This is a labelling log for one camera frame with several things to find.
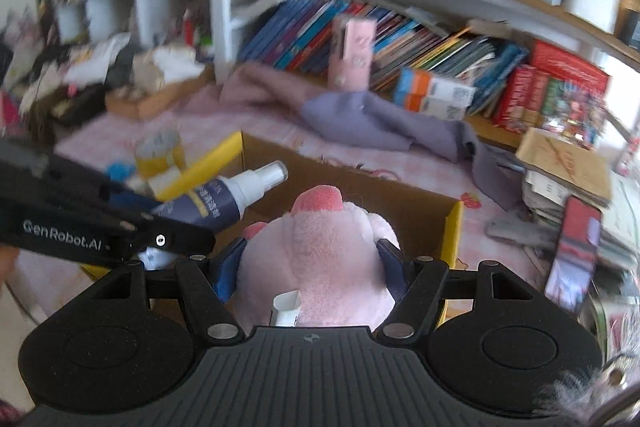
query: white floor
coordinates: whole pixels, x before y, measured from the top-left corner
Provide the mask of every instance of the white floor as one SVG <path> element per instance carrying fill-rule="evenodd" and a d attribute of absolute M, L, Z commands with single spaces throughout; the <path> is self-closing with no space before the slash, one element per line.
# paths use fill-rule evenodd
<path fill-rule="evenodd" d="M 33 329 L 25 319 L 9 290 L 0 285 L 0 398 L 16 409 L 27 412 L 33 402 L 20 378 L 18 350 Z"/>

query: crosshair logo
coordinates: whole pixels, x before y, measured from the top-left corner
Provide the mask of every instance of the crosshair logo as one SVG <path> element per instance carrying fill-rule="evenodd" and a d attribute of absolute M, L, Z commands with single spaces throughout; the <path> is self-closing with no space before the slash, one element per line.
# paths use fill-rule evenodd
<path fill-rule="evenodd" d="M 315 344 L 316 342 L 320 341 L 320 335 L 316 335 L 315 333 L 309 333 L 302 338 L 309 344 Z"/>

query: pink plush toy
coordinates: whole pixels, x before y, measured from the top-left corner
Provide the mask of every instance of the pink plush toy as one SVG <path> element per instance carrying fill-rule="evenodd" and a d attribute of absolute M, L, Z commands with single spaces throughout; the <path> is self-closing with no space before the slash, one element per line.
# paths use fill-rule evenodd
<path fill-rule="evenodd" d="M 398 240 L 379 215 L 343 203 L 320 185 L 301 194 L 291 212 L 255 223 L 238 269 L 234 312 L 245 332 L 268 325 L 273 298 L 300 291 L 298 327 L 377 328 L 394 307 L 376 242 Z"/>

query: smartphone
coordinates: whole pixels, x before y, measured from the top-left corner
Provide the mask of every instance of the smartphone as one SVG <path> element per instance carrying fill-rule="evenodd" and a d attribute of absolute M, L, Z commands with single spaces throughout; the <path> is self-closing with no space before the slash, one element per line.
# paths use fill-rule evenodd
<path fill-rule="evenodd" d="M 545 295 L 563 310 L 577 315 L 589 292 L 596 267 L 602 212 L 571 196 L 566 200 L 556 257 Z"/>

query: purple cloth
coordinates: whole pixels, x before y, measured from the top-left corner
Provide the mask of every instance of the purple cloth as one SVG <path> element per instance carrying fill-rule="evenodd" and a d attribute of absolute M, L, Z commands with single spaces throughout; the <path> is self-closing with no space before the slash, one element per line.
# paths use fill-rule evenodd
<path fill-rule="evenodd" d="M 502 172 L 466 122 L 409 112 L 371 92 L 323 93 L 300 116 L 326 140 L 392 151 L 418 145 L 453 163 L 471 161 L 474 183 L 489 198 L 505 210 L 522 201 L 520 183 Z"/>

